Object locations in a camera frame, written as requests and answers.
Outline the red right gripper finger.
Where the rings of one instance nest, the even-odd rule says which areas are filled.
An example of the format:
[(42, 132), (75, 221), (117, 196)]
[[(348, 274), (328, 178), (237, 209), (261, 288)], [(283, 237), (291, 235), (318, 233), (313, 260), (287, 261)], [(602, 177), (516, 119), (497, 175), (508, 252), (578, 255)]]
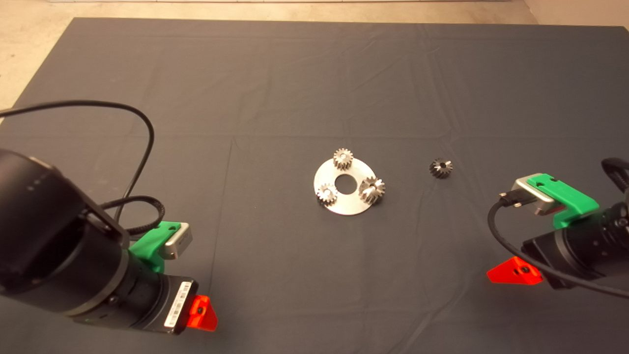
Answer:
[(494, 284), (534, 286), (543, 282), (541, 272), (517, 256), (493, 267), (486, 276)]

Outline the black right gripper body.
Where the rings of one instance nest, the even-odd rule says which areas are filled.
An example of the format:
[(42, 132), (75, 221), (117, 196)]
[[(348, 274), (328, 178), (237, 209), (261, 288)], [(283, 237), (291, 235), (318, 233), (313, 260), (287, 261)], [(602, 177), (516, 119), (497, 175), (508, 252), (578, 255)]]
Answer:
[(597, 221), (578, 220), (568, 227), (525, 240), (521, 251), (556, 271), (584, 280), (597, 280), (604, 274), (595, 269), (589, 256), (593, 255), (592, 242), (599, 236)]

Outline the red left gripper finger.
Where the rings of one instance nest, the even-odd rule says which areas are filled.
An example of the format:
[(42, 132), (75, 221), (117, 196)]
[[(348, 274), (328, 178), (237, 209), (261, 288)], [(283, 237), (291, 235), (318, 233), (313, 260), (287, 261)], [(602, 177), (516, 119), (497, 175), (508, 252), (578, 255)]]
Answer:
[(200, 331), (215, 332), (218, 327), (218, 318), (214, 312), (209, 296), (196, 295), (189, 309), (187, 328)]

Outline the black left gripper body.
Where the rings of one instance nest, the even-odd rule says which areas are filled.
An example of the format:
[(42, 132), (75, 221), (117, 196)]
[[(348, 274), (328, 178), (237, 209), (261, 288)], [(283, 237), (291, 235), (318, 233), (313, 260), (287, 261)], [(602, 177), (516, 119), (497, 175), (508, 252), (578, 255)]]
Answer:
[(157, 300), (135, 330), (180, 335), (187, 327), (199, 283), (189, 276), (159, 274), (159, 285)]

